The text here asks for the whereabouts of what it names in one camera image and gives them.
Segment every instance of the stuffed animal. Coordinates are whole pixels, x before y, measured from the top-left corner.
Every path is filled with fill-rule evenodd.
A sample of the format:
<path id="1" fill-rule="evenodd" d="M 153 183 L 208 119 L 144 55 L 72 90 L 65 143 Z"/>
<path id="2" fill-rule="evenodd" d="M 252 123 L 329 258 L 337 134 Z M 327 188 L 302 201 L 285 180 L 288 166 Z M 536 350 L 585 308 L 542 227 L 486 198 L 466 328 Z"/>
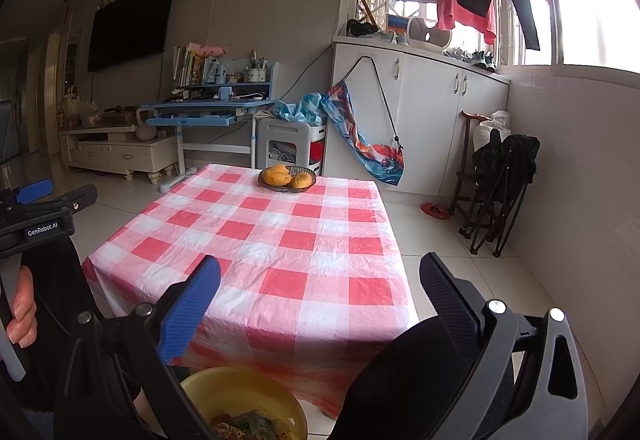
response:
<path id="1" fill-rule="evenodd" d="M 200 58 L 219 58 L 225 54 L 226 50 L 219 46 L 203 46 L 202 48 L 196 49 L 196 56 Z"/>

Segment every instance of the black trousers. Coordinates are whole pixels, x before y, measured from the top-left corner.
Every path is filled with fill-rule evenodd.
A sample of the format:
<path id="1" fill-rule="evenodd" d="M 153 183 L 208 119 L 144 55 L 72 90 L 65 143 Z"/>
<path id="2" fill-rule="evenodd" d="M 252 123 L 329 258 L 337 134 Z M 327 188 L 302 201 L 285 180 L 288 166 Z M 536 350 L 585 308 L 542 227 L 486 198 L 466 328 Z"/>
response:
<path id="1" fill-rule="evenodd" d="M 33 274 L 38 337 L 27 348 L 31 368 L 25 378 L 20 383 L 12 381 L 3 363 L 0 363 L 0 376 L 20 407 L 53 411 L 68 333 L 74 321 L 83 311 L 91 311 L 100 319 L 104 317 L 95 304 L 70 238 L 24 252 L 22 264 Z"/>

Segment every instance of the yellow fruit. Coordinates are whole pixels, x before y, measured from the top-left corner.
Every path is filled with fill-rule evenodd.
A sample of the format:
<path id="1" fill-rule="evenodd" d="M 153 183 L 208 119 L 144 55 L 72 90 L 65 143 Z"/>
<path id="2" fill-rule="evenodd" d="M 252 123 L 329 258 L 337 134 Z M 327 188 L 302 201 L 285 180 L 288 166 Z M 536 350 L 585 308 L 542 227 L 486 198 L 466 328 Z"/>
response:
<path id="1" fill-rule="evenodd" d="M 268 171 L 277 171 L 279 173 L 284 173 L 285 175 L 289 175 L 289 169 L 284 164 L 272 165 L 270 168 L 268 168 Z"/>
<path id="2" fill-rule="evenodd" d="M 262 174 L 262 178 L 264 181 L 275 187 L 282 187 L 291 182 L 291 175 L 287 175 L 287 173 L 282 173 L 280 171 L 273 171 L 271 168 L 265 169 Z"/>
<path id="3" fill-rule="evenodd" d="M 304 187 L 309 187 L 314 182 L 314 179 L 311 175 L 309 175 L 306 171 L 300 171 L 300 173 L 296 173 L 293 176 L 293 180 L 291 180 L 291 187 L 295 189 L 301 189 Z"/>

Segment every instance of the blue gripper pad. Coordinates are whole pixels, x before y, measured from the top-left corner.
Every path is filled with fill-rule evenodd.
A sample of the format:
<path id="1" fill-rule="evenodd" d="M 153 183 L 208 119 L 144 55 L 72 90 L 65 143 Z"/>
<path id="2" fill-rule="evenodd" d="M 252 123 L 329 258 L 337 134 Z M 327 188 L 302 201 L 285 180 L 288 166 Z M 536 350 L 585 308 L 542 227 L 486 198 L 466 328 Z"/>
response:
<path id="1" fill-rule="evenodd" d="M 220 287 L 220 264 L 205 256 L 173 308 L 160 324 L 158 353 L 164 362 L 181 356 Z"/>
<path id="2" fill-rule="evenodd" d="M 20 189 L 18 194 L 15 196 L 15 201 L 18 202 L 18 204 L 30 204 L 38 198 L 50 195 L 52 192 L 53 182 L 46 178 L 40 182 L 36 182 L 35 184 L 31 184 Z"/>

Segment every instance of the wooden chair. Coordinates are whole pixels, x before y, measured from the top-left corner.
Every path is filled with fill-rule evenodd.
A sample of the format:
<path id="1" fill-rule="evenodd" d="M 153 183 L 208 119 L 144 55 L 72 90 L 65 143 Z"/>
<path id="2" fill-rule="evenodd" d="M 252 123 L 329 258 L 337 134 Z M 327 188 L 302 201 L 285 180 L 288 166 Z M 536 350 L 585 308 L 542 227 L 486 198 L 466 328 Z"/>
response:
<path id="1" fill-rule="evenodd" d="M 470 239 L 471 233 L 473 229 L 476 227 L 479 229 L 489 229 L 493 219 L 495 218 L 491 208 L 488 208 L 489 211 L 489 222 L 483 223 L 478 221 L 472 221 L 474 210 L 476 205 L 479 204 L 478 213 L 476 217 L 480 214 L 482 210 L 482 204 L 486 198 L 486 193 L 481 191 L 481 189 L 476 186 L 476 181 L 474 178 L 474 173 L 467 173 L 466 170 L 466 158 L 468 156 L 469 151 L 469 141 L 471 140 L 471 121 L 478 121 L 481 123 L 482 121 L 490 121 L 489 117 L 485 117 L 484 115 L 479 115 L 478 113 L 466 113 L 460 112 L 460 114 L 466 119 L 465 121 L 465 142 L 462 148 L 462 163 L 460 163 L 460 170 L 456 173 L 458 176 L 458 181 L 456 182 L 456 190 L 453 194 L 453 200 L 451 200 L 451 205 L 449 207 L 449 213 L 454 215 L 455 210 L 458 209 L 460 214 L 464 217 L 462 222 L 462 226 L 458 231 L 465 238 Z M 460 196 L 460 191 L 462 190 L 462 185 L 466 185 L 468 189 L 471 191 L 471 197 L 468 196 Z M 468 209 L 460 205 L 460 202 L 469 202 Z"/>

